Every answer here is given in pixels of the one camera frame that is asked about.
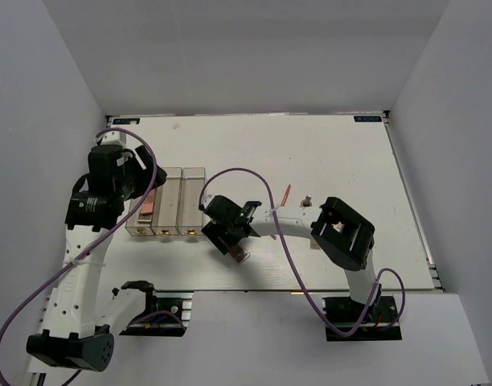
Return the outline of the pink blush palette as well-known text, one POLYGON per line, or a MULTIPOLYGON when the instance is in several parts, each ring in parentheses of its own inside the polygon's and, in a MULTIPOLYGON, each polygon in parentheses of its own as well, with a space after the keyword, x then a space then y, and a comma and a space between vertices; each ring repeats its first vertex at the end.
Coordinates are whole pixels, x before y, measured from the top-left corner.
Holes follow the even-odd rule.
POLYGON ((146 196, 144 202, 141 205, 140 215, 141 216, 150 216, 154 211, 154 202, 156 197, 156 190, 153 189, 146 196))

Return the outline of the mauve eyeshadow palette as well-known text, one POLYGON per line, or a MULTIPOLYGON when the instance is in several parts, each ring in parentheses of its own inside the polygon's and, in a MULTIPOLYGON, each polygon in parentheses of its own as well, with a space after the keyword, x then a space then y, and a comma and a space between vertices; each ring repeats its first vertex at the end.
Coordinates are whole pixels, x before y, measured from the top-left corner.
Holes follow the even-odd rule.
POLYGON ((228 255, 235 263, 240 265, 251 256, 251 253, 237 244, 228 249, 228 255))

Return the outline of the brown eyeshadow palette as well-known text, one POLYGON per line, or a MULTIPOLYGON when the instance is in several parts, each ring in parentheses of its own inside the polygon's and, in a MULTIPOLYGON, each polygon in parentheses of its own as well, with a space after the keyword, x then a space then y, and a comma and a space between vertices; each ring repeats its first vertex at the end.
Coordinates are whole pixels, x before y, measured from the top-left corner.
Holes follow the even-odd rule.
POLYGON ((139 215, 137 218, 138 223, 150 223, 152 220, 152 216, 139 215))

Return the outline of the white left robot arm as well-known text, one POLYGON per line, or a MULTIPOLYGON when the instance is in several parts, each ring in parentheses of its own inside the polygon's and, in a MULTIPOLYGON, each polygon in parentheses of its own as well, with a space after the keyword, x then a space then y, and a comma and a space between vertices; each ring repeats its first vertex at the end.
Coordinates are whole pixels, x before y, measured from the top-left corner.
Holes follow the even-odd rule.
POLYGON ((96 314, 96 295, 105 255, 125 202, 141 205, 166 181, 153 151, 123 145, 97 145, 88 154, 88 173, 72 188, 65 217, 66 246, 59 284, 41 331, 30 335, 29 355, 54 368, 104 371, 112 358, 113 325, 124 327, 134 316, 149 321, 158 300, 138 289, 120 288, 106 313, 96 314))

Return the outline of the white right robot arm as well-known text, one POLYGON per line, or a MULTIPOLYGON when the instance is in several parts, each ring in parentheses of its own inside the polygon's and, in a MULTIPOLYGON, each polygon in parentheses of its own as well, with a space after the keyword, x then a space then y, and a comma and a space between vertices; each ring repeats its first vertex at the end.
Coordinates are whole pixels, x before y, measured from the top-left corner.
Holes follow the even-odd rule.
POLYGON ((353 314, 371 320, 381 310, 379 285, 372 261, 374 225, 339 198, 329 197, 319 207, 260 209, 261 202, 244 206, 223 195, 209 195, 199 205, 210 221, 205 237, 223 254, 231 253, 243 239, 284 236, 314 240, 326 256, 343 269, 353 314))

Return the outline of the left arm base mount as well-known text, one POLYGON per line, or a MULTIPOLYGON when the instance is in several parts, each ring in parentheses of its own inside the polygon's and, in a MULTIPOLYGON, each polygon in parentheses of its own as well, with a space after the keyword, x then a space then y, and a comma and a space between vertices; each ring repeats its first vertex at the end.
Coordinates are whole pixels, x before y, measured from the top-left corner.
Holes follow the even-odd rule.
POLYGON ((191 318, 193 293, 155 292, 150 304, 133 318, 123 336, 173 337, 185 335, 191 318))

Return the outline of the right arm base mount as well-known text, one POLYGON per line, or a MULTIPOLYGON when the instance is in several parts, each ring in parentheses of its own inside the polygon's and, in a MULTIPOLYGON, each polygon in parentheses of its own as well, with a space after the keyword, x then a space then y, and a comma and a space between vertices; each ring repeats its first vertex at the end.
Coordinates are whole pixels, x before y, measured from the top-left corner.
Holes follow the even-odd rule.
MULTIPOLYGON (((363 309, 362 304, 353 302, 346 297, 326 297, 322 299, 326 318, 342 332, 349 331, 357 322, 363 309)), ((377 342, 401 341, 400 324, 395 322, 398 315, 396 301, 392 296, 381 296, 368 309, 356 332, 344 338, 326 327, 327 342, 377 342)))

